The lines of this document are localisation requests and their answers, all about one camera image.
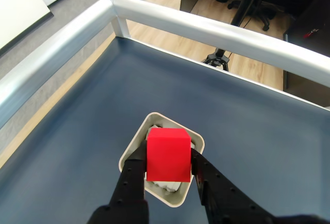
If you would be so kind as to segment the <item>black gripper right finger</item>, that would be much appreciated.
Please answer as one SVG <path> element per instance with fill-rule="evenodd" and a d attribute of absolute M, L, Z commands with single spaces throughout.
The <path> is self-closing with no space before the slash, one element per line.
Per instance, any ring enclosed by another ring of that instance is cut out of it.
<path fill-rule="evenodd" d="M 209 223 L 274 223 L 274 216 L 260 207 L 195 149 L 191 150 L 201 205 Z"/>

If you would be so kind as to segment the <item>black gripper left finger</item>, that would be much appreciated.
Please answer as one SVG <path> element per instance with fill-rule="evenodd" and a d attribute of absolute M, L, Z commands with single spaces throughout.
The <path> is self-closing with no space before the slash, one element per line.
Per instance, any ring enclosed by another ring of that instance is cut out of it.
<path fill-rule="evenodd" d="M 145 200 L 146 141 L 126 159 L 108 204 L 98 207 L 88 223 L 149 223 Z"/>

